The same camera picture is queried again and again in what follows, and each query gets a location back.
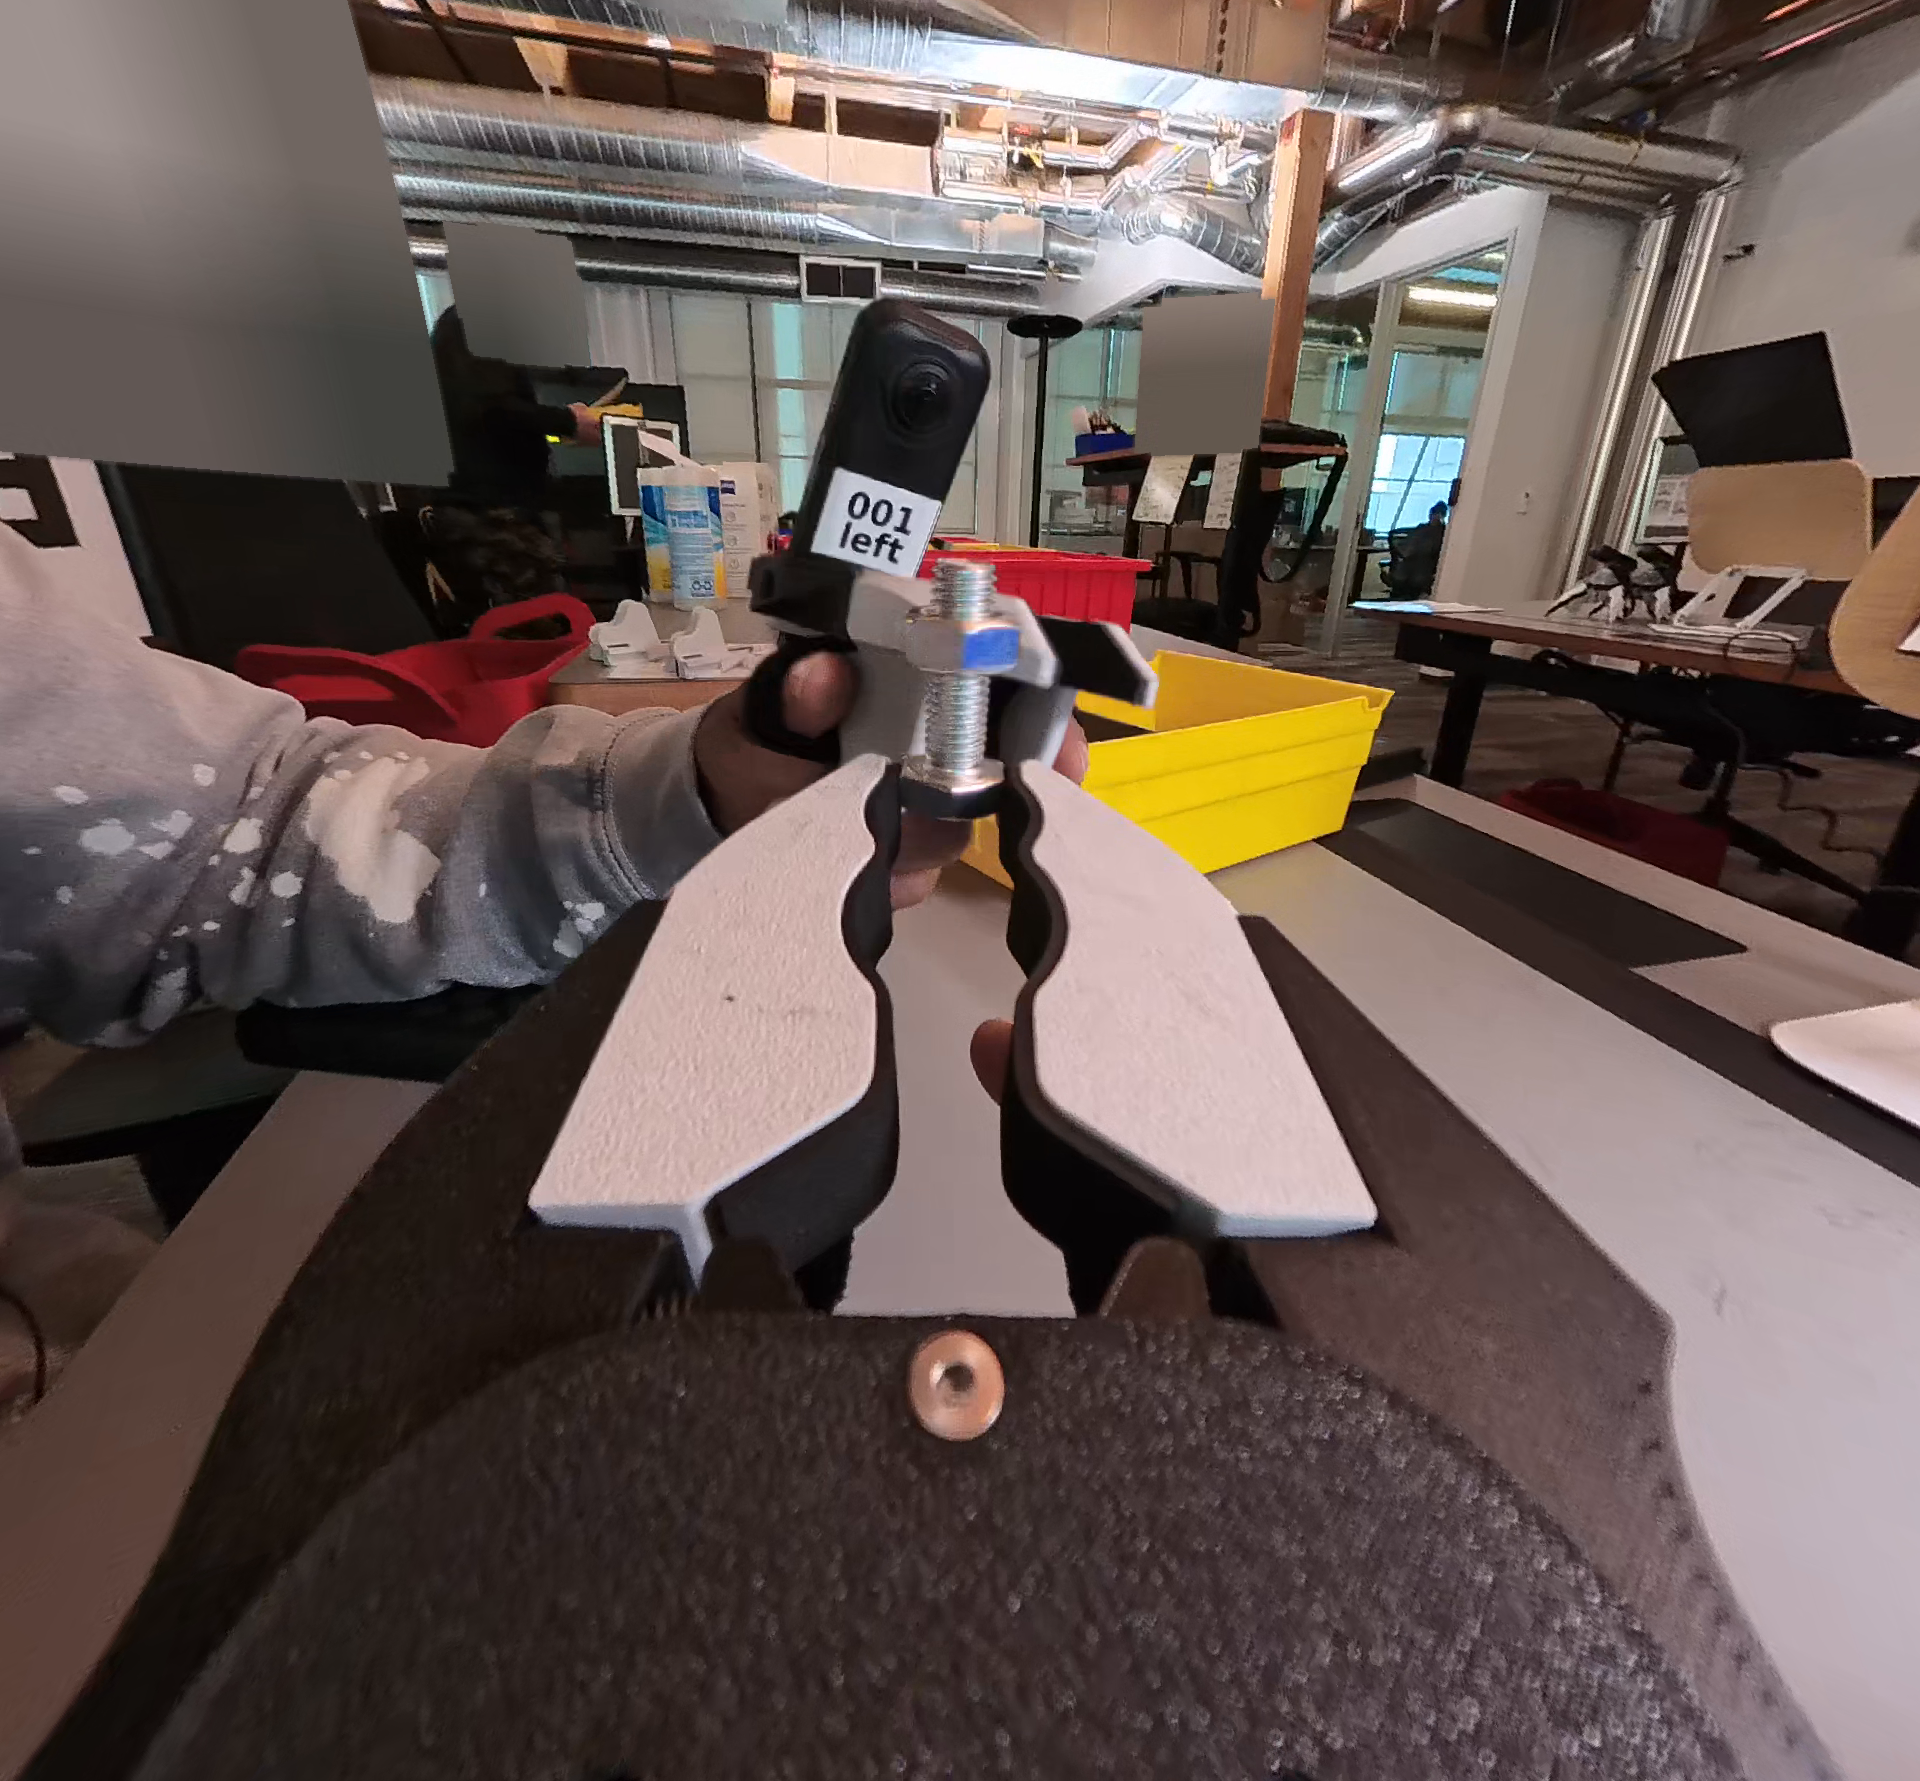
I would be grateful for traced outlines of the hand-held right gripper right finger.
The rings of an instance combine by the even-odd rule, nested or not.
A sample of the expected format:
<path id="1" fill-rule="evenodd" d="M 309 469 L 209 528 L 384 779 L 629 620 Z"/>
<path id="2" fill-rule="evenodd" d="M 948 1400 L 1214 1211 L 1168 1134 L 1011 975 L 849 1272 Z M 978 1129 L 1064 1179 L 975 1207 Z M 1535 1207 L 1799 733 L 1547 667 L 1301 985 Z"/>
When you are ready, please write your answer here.
<path id="1" fill-rule="evenodd" d="M 1248 922 L 1174 849 L 1038 763 L 1001 791 L 1024 985 L 1001 1184 L 1071 1280 L 1152 1238 L 1322 1239 L 1378 1207 Z"/>

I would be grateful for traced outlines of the silver bolt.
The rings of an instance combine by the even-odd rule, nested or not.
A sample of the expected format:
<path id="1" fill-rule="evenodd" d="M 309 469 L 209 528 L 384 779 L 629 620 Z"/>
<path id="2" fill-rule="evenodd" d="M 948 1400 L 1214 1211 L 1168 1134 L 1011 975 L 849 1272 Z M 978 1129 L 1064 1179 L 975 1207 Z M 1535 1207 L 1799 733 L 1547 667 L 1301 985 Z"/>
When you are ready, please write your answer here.
<path id="1" fill-rule="evenodd" d="M 996 569 L 973 560 L 940 560 L 929 607 L 957 617 L 980 617 L 998 605 Z M 1001 765 L 990 756 L 994 679 L 922 676 L 924 734 L 900 768 L 903 803 L 951 821 L 973 821 L 996 807 Z"/>

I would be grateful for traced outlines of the yellow plastic bin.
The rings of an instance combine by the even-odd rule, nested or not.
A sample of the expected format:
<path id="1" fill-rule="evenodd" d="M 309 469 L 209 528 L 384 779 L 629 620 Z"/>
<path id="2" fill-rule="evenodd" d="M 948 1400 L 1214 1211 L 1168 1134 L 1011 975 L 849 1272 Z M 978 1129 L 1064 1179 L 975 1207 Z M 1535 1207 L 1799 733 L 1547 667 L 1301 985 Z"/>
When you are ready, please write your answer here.
<path id="1" fill-rule="evenodd" d="M 1152 708 L 1083 692 L 1085 788 L 1205 874 L 1338 833 L 1385 688 L 1164 648 Z"/>

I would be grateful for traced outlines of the person's left forearm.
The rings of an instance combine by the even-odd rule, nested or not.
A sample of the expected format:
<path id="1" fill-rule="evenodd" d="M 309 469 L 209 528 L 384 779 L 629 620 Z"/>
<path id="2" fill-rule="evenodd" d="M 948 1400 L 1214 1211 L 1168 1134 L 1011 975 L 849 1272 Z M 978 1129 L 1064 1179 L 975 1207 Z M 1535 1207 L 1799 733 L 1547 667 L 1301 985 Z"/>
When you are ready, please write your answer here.
<path id="1" fill-rule="evenodd" d="M 558 708 L 474 750 L 307 716 L 85 614 L 5 529 L 5 1037 L 545 983 L 719 844 L 697 725 Z"/>

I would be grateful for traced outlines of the person's left hand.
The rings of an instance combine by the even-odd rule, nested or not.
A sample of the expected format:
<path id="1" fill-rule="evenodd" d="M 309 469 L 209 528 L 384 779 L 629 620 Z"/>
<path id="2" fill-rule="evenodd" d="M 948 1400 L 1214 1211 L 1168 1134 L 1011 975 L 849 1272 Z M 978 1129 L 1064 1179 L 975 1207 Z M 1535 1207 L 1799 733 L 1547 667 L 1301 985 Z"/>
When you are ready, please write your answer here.
<path id="1" fill-rule="evenodd" d="M 805 741 L 838 741 L 851 713 L 858 669 L 851 658 L 816 651 L 773 665 L 767 679 L 779 689 L 777 710 L 789 733 Z M 797 799 L 828 773 L 828 765 L 779 753 L 750 728 L 750 689 L 719 698 L 694 734 L 694 768 L 714 833 L 742 832 L 769 808 Z M 910 816 L 893 864 L 895 912 L 927 904 L 970 841 L 970 826 Z"/>

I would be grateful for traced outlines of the black floor lamp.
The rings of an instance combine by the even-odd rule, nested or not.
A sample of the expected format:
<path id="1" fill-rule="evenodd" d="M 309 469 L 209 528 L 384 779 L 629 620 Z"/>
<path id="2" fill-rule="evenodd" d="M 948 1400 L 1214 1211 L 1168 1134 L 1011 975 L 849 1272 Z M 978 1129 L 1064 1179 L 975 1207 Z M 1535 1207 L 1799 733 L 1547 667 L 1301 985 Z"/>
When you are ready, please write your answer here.
<path id="1" fill-rule="evenodd" d="M 1007 333 L 1035 346 L 1035 385 L 1030 406 L 1030 482 L 1029 482 L 1029 547 L 1042 547 L 1042 478 L 1047 469 L 1047 425 L 1048 425 L 1048 384 L 1050 355 L 1056 342 L 1063 342 L 1083 328 L 1082 320 L 1061 315 L 1025 310 L 1009 319 Z"/>

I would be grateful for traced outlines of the tall wooden desk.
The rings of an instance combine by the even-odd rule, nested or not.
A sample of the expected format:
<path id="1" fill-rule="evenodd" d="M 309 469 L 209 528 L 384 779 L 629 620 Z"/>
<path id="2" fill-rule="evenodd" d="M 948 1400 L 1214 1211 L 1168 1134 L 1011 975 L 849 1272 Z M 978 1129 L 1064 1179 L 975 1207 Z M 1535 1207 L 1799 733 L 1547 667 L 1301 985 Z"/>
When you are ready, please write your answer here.
<path id="1" fill-rule="evenodd" d="M 1070 465 L 1088 491 L 1117 489 L 1126 502 L 1121 554 L 1148 560 L 1136 579 L 1135 621 L 1156 634 L 1205 644 L 1230 655 L 1256 642 L 1263 615 L 1263 587 L 1290 587 L 1324 531 L 1351 462 L 1348 442 L 1330 430 L 1262 423 L 1254 450 L 1200 454 L 1165 475 L 1174 500 L 1139 515 L 1156 459 L 1132 443 L 1088 452 Z M 1320 475 L 1310 495 L 1304 525 L 1281 576 L 1268 558 L 1289 500 L 1287 477 Z"/>

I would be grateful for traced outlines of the blue white wipes canister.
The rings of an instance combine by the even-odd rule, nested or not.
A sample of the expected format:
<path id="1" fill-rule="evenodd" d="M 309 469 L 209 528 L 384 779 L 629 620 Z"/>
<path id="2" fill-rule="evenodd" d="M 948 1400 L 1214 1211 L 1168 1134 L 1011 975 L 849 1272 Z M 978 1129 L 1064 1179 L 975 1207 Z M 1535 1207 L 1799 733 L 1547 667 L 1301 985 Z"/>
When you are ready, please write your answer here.
<path id="1" fill-rule="evenodd" d="M 720 477 L 705 465 L 647 469 L 638 482 L 647 593 L 684 610 L 726 600 Z"/>

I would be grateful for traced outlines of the large black monitor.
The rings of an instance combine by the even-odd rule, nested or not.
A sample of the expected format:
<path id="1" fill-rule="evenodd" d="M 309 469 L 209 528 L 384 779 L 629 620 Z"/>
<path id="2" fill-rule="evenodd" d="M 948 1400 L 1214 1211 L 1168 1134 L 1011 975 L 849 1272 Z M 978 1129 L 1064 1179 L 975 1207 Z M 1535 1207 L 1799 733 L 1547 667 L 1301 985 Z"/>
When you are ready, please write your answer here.
<path id="1" fill-rule="evenodd" d="M 585 477 L 606 459 L 612 435 L 627 425 L 638 433 L 668 443 L 677 455 L 692 455 L 685 393 L 677 384 L 647 384 L 620 369 L 598 364 L 569 364 L 562 367 L 536 367 L 531 371 L 536 399 L 545 406 L 591 406 L 612 414 L 603 435 L 548 433 L 548 470 L 562 477 Z"/>

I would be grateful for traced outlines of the white framed tablet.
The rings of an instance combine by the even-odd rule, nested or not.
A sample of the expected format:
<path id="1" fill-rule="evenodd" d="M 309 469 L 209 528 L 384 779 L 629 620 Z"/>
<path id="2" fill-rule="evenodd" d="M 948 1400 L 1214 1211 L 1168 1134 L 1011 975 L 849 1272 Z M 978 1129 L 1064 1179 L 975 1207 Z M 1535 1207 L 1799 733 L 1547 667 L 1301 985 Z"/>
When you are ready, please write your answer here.
<path id="1" fill-rule="evenodd" d="M 685 465 L 681 423 L 615 406 L 601 413 L 599 425 L 610 514 L 637 520 L 643 493 Z"/>

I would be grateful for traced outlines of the wooden edged side table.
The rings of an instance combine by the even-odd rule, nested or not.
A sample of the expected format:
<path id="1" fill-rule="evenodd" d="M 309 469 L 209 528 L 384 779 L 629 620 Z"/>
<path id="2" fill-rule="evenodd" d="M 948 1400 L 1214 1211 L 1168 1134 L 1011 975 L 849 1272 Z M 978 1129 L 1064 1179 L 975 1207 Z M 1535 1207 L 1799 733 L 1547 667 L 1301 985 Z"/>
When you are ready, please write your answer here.
<path id="1" fill-rule="evenodd" d="M 741 688 L 772 653 L 769 644 L 725 642 L 685 665 L 672 642 L 620 651 L 612 658 L 585 651 L 553 676 L 545 698 L 550 707 L 607 715 L 704 710 Z"/>

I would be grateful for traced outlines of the black jacket gold print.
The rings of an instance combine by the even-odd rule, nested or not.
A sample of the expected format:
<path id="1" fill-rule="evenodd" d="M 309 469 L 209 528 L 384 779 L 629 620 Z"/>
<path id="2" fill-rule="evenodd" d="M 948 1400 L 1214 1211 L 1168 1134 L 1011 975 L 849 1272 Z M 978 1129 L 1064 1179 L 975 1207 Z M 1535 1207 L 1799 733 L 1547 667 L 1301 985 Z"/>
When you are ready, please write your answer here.
<path id="1" fill-rule="evenodd" d="M 564 563 L 542 517 L 441 496 L 415 517 L 435 614 L 465 634 L 491 610 L 567 593 Z"/>

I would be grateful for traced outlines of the red tote bag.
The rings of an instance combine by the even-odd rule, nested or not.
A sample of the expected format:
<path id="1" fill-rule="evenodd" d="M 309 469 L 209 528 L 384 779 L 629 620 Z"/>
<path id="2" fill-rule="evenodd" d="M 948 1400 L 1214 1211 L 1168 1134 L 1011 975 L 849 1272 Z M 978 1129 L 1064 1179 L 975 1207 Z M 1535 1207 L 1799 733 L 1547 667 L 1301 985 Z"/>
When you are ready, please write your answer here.
<path id="1" fill-rule="evenodd" d="M 554 676 L 581 658 L 593 610 L 569 593 L 505 604 L 461 639 L 384 657 L 344 648 L 252 644 L 233 672 L 297 700 L 309 716 L 394 727 L 427 741 L 491 747 L 548 707 Z"/>

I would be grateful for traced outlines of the person's torso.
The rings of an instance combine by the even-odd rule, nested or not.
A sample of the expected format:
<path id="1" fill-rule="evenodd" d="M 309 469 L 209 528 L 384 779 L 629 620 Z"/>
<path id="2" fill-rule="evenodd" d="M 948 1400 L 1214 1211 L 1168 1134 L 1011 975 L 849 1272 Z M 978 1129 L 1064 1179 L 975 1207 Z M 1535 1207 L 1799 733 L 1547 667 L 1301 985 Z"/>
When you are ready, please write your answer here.
<path id="1" fill-rule="evenodd" d="M 83 605 L 148 634 L 148 617 L 90 465 L 5 455 L 5 524 L 57 558 Z M 2 1422 L 59 1379 L 164 1233 L 132 1158 L 5 1170 Z"/>

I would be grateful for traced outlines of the wooden post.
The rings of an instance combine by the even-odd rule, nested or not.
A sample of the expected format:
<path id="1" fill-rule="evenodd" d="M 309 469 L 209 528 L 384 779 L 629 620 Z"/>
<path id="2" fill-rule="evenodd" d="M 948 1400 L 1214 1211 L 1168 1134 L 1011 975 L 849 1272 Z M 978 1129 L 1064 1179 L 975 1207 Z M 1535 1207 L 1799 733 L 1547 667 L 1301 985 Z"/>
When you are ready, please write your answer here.
<path id="1" fill-rule="evenodd" d="M 1298 388 L 1314 253 L 1333 127 L 1335 116 L 1320 108 L 1296 111 L 1281 127 L 1272 166 L 1262 281 L 1262 300 L 1270 304 L 1272 312 L 1262 401 L 1263 423 L 1289 423 Z"/>

